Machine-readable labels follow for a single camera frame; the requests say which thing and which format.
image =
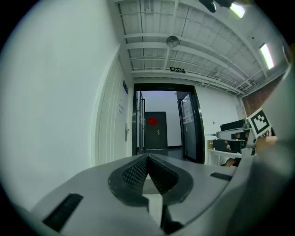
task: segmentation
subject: desk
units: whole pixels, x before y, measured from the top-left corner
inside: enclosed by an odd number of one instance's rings
[[[213,149],[207,149],[208,151],[208,165],[222,165],[224,164],[227,159],[229,158],[243,158],[242,154],[240,153],[228,153],[228,152],[222,152],[217,151]]]

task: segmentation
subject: exit sign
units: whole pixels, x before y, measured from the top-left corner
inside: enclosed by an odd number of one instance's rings
[[[172,72],[179,72],[179,73],[184,73],[185,74],[184,69],[181,69],[181,68],[170,67],[170,71],[172,71]]]

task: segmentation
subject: ceiling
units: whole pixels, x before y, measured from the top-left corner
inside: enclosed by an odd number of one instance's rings
[[[287,68],[280,35],[254,6],[244,7],[245,15],[239,18],[220,6],[211,13],[198,0],[115,2],[135,79],[187,79],[244,96]],[[179,38],[177,47],[166,45],[170,35]],[[260,52],[263,43],[275,65],[270,70]],[[183,68],[186,73],[171,72],[170,67]]]

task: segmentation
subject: door handle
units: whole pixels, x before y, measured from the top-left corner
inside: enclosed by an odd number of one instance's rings
[[[127,123],[125,123],[125,142],[127,141],[127,134],[129,129],[127,128]]]

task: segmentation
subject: white wall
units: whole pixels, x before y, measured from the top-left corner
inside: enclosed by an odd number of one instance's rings
[[[0,61],[0,166],[30,210],[94,165],[94,104],[119,47],[107,3],[43,1],[14,30]]]
[[[168,146],[181,146],[176,92],[142,91],[142,96],[146,100],[146,112],[166,112]]]
[[[195,90],[199,99],[204,125],[205,164],[210,164],[212,161],[208,160],[207,156],[207,140],[215,139],[215,137],[206,134],[220,131],[221,124],[237,121],[236,106],[239,105],[239,102],[238,98],[213,88],[195,86]]]

